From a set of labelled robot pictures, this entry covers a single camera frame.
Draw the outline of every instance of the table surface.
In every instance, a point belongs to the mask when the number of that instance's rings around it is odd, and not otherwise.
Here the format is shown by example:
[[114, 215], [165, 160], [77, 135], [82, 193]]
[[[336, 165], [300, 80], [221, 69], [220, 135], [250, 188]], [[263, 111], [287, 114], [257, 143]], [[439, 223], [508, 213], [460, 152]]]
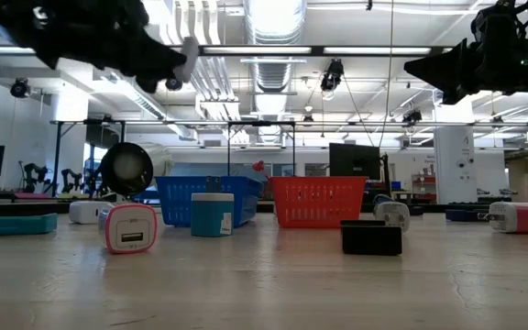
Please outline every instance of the table surface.
[[109, 255], [96, 225], [0, 237], [0, 329], [528, 329], [528, 236], [414, 218], [399, 257], [348, 256], [339, 230], [233, 236], [162, 226]]

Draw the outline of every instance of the teal tray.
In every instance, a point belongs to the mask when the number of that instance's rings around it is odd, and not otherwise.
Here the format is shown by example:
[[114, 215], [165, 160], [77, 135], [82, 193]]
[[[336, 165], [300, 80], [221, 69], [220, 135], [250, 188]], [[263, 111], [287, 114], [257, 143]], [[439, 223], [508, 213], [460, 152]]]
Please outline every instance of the teal tray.
[[56, 229], [57, 214], [0, 216], [0, 235], [46, 234]]

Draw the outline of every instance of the ventilation duct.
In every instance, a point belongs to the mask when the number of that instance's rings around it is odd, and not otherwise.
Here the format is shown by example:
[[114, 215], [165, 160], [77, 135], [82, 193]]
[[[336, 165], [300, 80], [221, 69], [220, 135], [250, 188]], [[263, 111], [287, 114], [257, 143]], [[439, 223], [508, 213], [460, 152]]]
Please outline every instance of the ventilation duct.
[[[244, 0], [247, 42], [255, 45], [296, 45], [301, 42], [307, 8], [306, 0]], [[287, 103], [286, 92], [291, 81], [294, 64], [252, 64], [256, 109], [263, 114], [278, 116]], [[278, 137], [260, 135], [264, 142]]]

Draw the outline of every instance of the red basket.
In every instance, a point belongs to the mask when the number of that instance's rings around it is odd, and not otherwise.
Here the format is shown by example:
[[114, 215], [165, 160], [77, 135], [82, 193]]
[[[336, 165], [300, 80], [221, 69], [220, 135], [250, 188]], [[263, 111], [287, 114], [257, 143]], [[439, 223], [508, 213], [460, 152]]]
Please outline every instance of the red basket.
[[283, 228], [339, 228], [359, 218], [366, 177], [273, 177], [274, 204]]

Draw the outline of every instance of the black box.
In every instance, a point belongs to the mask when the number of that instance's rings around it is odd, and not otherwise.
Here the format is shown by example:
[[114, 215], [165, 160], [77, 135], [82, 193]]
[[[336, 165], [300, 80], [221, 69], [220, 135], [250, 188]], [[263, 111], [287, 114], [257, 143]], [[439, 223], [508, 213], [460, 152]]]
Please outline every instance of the black box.
[[397, 256], [402, 253], [402, 230], [384, 221], [341, 222], [342, 249], [346, 254]]

